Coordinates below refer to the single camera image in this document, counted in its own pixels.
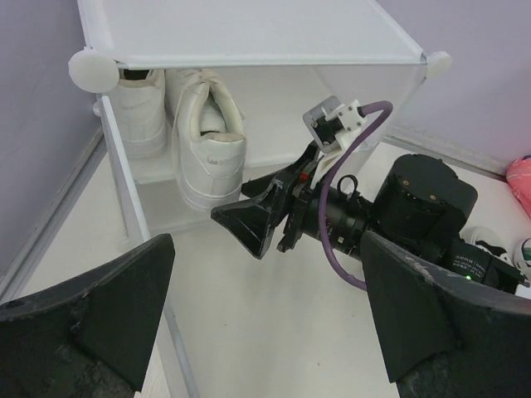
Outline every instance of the white floor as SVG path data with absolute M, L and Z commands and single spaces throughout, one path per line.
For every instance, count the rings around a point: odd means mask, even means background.
M 378 147 L 358 175 L 366 198 L 374 198 L 394 159 L 405 152 L 387 144 Z M 469 226 L 492 228 L 509 250 L 531 236 L 531 221 L 506 184 L 456 172 L 480 194 Z M 123 252 L 124 228 L 110 173 L 105 159 L 25 294 Z M 397 397 L 387 381 L 366 294 L 331 270 L 317 241 L 304 237 L 295 250 L 277 252 L 280 233 L 281 228 L 262 261 L 252 259 L 213 222 L 173 236 L 176 261 L 169 295 L 201 395 Z M 361 274 L 357 261 L 339 258 Z M 160 363 L 153 359 L 149 380 L 159 380 L 149 383 L 162 388 Z M 168 394 L 167 389 L 151 391 L 145 388 L 143 396 Z

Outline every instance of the shelf panel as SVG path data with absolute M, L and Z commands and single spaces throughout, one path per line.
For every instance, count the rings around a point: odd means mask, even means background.
M 88 46 L 130 69 L 416 64 L 374 0 L 78 0 Z

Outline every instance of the shoe logo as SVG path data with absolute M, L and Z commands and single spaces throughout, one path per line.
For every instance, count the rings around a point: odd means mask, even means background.
M 208 162 L 208 164 L 214 164 L 214 165 L 221 166 L 223 164 L 235 162 L 239 158 L 240 158 L 240 156 L 236 155 L 236 156 L 233 156 L 232 158 L 228 158 L 228 159 L 212 159 L 212 155 L 208 155 L 207 162 Z

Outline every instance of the white shoe rack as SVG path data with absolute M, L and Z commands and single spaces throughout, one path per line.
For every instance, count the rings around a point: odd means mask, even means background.
M 396 115 L 426 76 L 444 70 L 449 60 L 441 54 L 426 56 L 373 0 L 330 0 L 319 7 L 302 0 L 78 4 L 86 48 L 76 58 L 78 68 L 71 69 L 74 82 L 82 80 L 88 90 L 91 82 L 105 82 L 111 90 L 114 68 L 216 68 L 245 115 L 245 179 L 294 161 L 311 141 L 303 113 L 328 96 L 337 95 L 344 103 L 390 100 Z M 93 86 L 102 91 L 104 84 Z M 189 209 L 178 194 L 168 147 L 155 157 L 127 159 L 105 93 L 98 93 L 97 110 L 129 245 L 209 222 L 208 214 Z M 390 123 L 392 118 L 371 145 Z M 360 167 L 366 155 L 354 167 Z M 164 315 L 168 323 L 179 318 L 169 306 Z M 177 329 L 165 322 L 161 328 L 157 344 L 167 378 L 180 371 L 171 365 L 178 358 L 192 384 L 182 347 L 173 345 L 180 340 Z M 195 387 L 188 391 L 195 396 Z

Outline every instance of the black and white shoe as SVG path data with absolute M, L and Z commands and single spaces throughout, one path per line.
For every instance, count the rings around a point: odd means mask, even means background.
M 514 266 L 501 238 L 489 228 L 477 226 L 466 230 L 461 236 L 466 243 L 477 246 L 505 263 Z
M 514 267 L 531 281 L 531 238 L 516 247 L 513 255 Z

